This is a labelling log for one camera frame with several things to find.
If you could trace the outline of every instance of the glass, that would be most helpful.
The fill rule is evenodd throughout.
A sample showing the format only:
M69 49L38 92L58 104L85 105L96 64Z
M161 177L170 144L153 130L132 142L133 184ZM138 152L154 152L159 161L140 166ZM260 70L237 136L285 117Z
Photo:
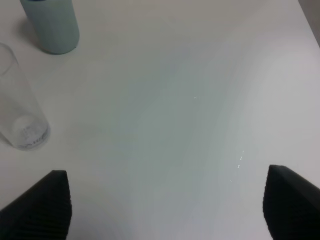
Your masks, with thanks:
M0 132L17 149L29 150L49 136L49 124L18 61L0 43Z

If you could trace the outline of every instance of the white table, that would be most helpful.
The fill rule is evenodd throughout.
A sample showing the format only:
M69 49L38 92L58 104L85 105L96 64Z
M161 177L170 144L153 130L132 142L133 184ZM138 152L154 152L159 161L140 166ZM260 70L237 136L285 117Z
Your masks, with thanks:
M49 55L0 8L52 133L0 144L0 207L67 170L70 240L270 240L270 164L320 186L320 49L297 0L74 0Z

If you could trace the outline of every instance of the light blue bottle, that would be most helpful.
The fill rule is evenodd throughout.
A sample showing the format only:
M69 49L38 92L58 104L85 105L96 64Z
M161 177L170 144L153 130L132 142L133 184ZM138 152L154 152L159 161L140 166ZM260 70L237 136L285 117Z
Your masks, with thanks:
M43 49L65 54L79 42L79 28L71 0L20 0Z

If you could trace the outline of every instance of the table surface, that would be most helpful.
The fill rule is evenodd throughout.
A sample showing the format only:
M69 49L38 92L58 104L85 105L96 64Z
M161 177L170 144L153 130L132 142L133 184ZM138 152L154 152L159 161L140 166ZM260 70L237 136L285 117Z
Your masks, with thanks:
M0 144L0 207L67 170L70 240L270 240L268 167L320 186L320 49L297 0L74 0L78 47L0 8L51 126Z

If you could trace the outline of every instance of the black ribbed object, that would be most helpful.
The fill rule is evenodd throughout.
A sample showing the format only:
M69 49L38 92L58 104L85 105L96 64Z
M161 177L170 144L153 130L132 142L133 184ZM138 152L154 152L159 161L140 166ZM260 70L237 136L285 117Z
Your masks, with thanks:
M67 172L51 171L0 212L0 240L65 240L71 216Z
M269 167L263 214L274 240L320 240L320 190L285 166Z

